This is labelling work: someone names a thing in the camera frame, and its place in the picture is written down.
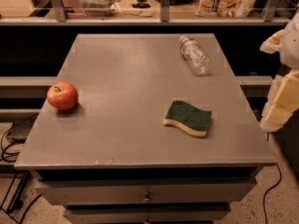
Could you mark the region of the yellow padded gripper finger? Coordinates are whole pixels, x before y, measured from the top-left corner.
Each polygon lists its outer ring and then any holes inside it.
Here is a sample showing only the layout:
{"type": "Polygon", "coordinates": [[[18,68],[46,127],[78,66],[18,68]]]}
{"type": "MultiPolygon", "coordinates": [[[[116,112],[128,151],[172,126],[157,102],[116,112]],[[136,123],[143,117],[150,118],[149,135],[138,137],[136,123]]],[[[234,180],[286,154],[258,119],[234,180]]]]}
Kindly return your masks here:
{"type": "Polygon", "coordinates": [[[284,30],[279,30],[270,37],[268,37],[260,46],[260,51],[273,54],[280,51],[280,42],[284,30]]]}
{"type": "Polygon", "coordinates": [[[276,132],[299,109],[299,72],[284,77],[276,75],[264,105],[260,127],[266,132],[276,132]]]}

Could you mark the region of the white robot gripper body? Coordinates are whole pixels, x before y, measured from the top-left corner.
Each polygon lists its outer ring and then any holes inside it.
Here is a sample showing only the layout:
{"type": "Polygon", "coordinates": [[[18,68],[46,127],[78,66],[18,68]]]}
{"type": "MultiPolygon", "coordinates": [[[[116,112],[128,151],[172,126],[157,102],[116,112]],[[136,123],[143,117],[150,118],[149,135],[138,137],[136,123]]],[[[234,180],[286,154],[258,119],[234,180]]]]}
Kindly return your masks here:
{"type": "Polygon", "coordinates": [[[280,40],[279,58],[290,68],[299,68],[299,13],[286,25],[280,40]]]}

